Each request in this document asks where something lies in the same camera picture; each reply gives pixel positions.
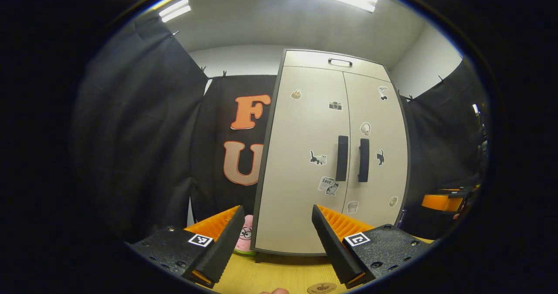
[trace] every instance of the black banner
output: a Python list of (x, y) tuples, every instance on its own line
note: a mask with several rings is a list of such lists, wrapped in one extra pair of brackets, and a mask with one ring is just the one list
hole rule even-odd
[(159, 16), (128, 24), (88, 65), (72, 123), (78, 189), (127, 242), (187, 224), (207, 81)]
[(276, 75), (214, 78), (192, 142), (192, 210), (201, 221), (237, 205), (253, 214)]
[(483, 136), (473, 104), (490, 130), (486, 93), (465, 61), (414, 101), (403, 100), (411, 149), (407, 214), (401, 225), (405, 232), (439, 238), (453, 224), (453, 215), (421, 206), (424, 195), (435, 194), (440, 188), (476, 185), (482, 180), (484, 162), (478, 147)]

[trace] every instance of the orange letter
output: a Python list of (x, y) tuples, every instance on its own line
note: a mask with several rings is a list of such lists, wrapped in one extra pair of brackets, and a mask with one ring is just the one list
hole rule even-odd
[(263, 145), (253, 144), (250, 146), (250, 150), (254, 153), (254, 158), (252, 160), (252, 170), (248, 175), (241, 174), (238, 171), (238, 160), (245, 145), (238, 141), (226, 141), (223, 146), (225, 147), (223, 172), (229, 181), (245, 186), (256, 184), (259, 176), (259, 163), (262, 161)]
[(268, 105), (271, 99), (268, 95), (238, 97), (235, 100), (238, 104), (237, 119), (231, 124), (232, 129), (251, 129), (255, 126), (252, 121), (252, 114), (259, 119), (263, 113), (263, 104)]

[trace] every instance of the ceiling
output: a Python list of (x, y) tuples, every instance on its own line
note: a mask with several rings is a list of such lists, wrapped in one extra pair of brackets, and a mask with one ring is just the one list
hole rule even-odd
[(391, 70), (425, 27), (393, 0), (371, 14), (334, 0), (189, 0), (191, 11), (167, 25), (188, 52), (219, 46), (271, 44), (330, 51)]

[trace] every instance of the white wall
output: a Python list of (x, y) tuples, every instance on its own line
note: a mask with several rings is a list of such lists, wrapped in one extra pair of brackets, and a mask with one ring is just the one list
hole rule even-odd
[(436, 28), (426, 24), (422, 34), (390, 71), (403, 96), (417, 97), (450, 75), (462, 57)]
[[(208, 77), (232, 75), (277, 75), (283, 49), (297, 49), (288, 45), (233, 45), (194, 51), (190, 56), (199, 67), (206, 67)], [(205, 86), (209, 88), (211, 79)]]

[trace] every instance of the round coaster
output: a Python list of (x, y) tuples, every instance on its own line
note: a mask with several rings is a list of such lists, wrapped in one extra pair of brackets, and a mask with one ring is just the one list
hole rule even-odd
[(337, 288), (336, 284), (333, 283), (319, 283), (314, 284), (306, 290), (309, 294), (326, 294), (333, 292)]

